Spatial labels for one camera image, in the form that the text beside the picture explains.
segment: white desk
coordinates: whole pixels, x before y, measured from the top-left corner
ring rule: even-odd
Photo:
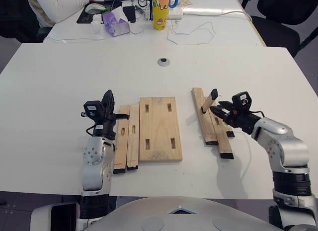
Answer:
[[[192,8],[201,8],[211,11],[213,14],[220,14],[228,11],[242,11],[240,4],[237,0],[190,0],[194,4],[187,6],[186,10]],[[123,6],[131,5],[131,1],[124,1]],[[72,42],[84,42],[92,41],[96,39],[103,39],[101,41],[95,41],[95,43],[116,43],[116,44],[172,44],[167,40],[167,34],[170,31],[171,23],[168,21],[168,27],[163,31],[156,31],[153,29],[152,22],[146,21],[144,16],[140,18],[136,23],[133,23],[131,30],[135,33],[144,31],[138,35],[132,33],[121,35],[118,37],[111,37],[101,25],[101,32],[93,35],[89,31],[89,24],[77,24],[76,21],[81,11],[70,16],[66,20],[57,23],[50,34],[49,38],[54,38],[59,41],[53,41],[52,39],[46,39],[45,43],[72,43]],[[209,43],[210,45],[237,45],[237,46],[262,46],[258,36],[256,35],[252,25],[248,21],[245,15],[241,13],[229,14],[222,17],[200,17],[200,16],[184,16],[178,26],[175,27],[175,31],[182,33],[189,33],[196,27],[202,25],[205,22],[211,21],[215,30],[215,37]],[[170,37],[177,39],[178,44],[199,44],[209,41],[210,34],[207,31],[196,31],[192,36],[173,36],[170,32]]]
[[[292,127],[309,147],[317,194],[318,99],[286,49],[140,45],[139,51],[136,57],[134,45],[110,53],[103,44],[22,44],[0,75],[0,190],[79,195],[85,129],[92,125],[80,113],[86,101],[112,89],[115,112],[140,97],[175,96],[183,161],[140,163],[113,176],[111,195],[271,199],[267,153],[250,137],[251,151],[235,131],[234,160],[204,146],[191,96],[197,86],[206,94],[217,88],[226,100],[246,90],[253,110]],[[157,65],[162,56],[168,67]]]

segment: charger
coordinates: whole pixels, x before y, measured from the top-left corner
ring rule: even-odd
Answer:
[[[183,11],[180,7],[174,7],[169,9],[168,20],[181,20],[183,17]]]

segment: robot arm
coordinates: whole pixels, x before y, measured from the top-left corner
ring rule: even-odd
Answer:
[[[112,162],[115,158],[115,132],[117,119],[129,119],[127,114],[114,114],[114,96],[108,90],[102,101],[84,104],[82,117],[94,121],[86,130],[91,135],[83,151],[82,192],[79,203],[77,231],[83,230],[108,214],[108,198],[111,188]]]
[[[290,127],[254,114],[261,111],[250,111],[251,98],[247,92],[234,95],[232,101],[221,101],[210,109],[230,126],[242,128],[266,150],[277,203],[269,209],[270,223],[281,229],[301,224],[316,226],[317,208],[311,193],[309,151],[305,143],[294,136]]]

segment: white sleeve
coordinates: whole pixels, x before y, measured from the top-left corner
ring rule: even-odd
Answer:
[[[45,14],[55,23],[73,15],[89,0],[38,0]]]

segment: silver metal arm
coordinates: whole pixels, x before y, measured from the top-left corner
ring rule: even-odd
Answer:
[[[82,204],[79,210],[79,219],[77,219],[77,231],[88,228],[108,214],[108,195],[111,188],[113,160],[113,141],[104,137],[90,137],[88,139],[87,147],[83,152],[81,199],[90,199],[92,202],[86,202],[86,207],[83,207]],[[94,206],[95,201],[99,203],[99,207]],[[96,217],[95,212],[100,212],[101,215],[97,215],[99,216],[97,218],[90,218],[91,216]]]
[[[266,151],[273,171],[273,196],[283,228],[317,224],[315,196],[309,180],[309,151],[293,130],[269,118],[261,118],[251,134]]]

